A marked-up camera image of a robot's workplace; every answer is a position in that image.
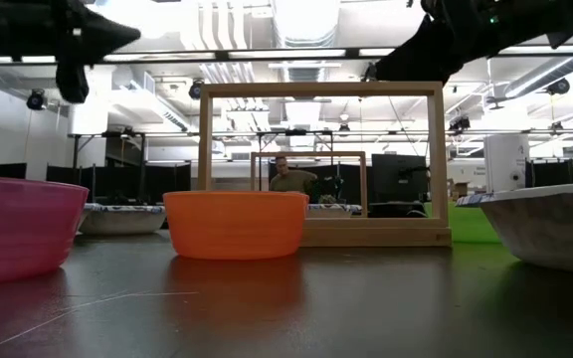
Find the wooden frame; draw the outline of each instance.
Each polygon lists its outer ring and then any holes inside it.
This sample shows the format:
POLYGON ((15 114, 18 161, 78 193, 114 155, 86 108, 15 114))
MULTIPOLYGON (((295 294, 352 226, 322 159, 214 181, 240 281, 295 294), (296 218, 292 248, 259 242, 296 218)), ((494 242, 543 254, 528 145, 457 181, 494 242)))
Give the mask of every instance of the wooden frame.
POLYGON ((201 87, 200 103, 199 190, 211 189, 214 98, 318 95, 416 95, 427 98, 433 217, 430 219, 310 219, 304 225, 302 245, 305 247, 449 247, 452 239, 448 223, 444 95, 441 83, 204 85, 201 87))
MULTIPOLYGON (((350 152, 264 152, 251 153, 251 190, 256 191, 256 161, 258 158, 275 157, 357 157, 359 158, 359 192, 361 205, 368 208, 368 180, 366 179, 366 153, 360 151, 350 152)), ((362 217, 368 217, 368 210, 362 210, 362 217)))

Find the orange bowl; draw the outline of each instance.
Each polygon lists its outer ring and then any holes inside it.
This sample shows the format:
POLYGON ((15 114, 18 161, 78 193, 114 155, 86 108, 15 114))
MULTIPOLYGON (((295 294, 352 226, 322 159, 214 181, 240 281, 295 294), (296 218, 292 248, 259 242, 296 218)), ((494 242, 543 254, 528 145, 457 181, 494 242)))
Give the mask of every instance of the orange bowl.
POLYGON ((308 204, 306 195, 274 192, 177 192, 163 200, 176 253, 209 260, 295 253, 308 204))

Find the dark table surface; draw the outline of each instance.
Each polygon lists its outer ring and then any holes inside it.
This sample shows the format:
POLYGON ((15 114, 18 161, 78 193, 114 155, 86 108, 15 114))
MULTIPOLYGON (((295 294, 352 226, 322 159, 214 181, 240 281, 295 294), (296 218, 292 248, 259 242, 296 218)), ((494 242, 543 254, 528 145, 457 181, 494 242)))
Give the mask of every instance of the dark table surface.
POLYGON ((573 273, 499 245, 208 262, 164 236, 0 284, 0 357, 573 358, 573 273))

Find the green mat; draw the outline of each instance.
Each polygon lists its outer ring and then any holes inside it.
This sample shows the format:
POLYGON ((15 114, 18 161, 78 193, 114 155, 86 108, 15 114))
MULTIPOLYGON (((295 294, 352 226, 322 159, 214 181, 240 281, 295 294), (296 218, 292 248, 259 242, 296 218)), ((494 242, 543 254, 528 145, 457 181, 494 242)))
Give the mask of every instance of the green mat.
MULTIPOLYGON (((458 208, 453 202, 448 205, 450 227, 453 230, 455 243, 500 243, 481 208, 458 208)), ((432 203, 426 203, 425 206, 428 215, 432 215, 432 203)))

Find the pink bowl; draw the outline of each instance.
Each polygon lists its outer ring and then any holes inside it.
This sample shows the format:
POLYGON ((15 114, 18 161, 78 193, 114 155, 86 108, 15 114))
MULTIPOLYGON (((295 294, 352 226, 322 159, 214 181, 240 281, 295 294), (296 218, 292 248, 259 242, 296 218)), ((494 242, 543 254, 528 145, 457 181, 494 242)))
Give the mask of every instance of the pink bowl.
POLYGON ((0 281, 58 268, 87 196, 74 185, 0 178, 0 281))

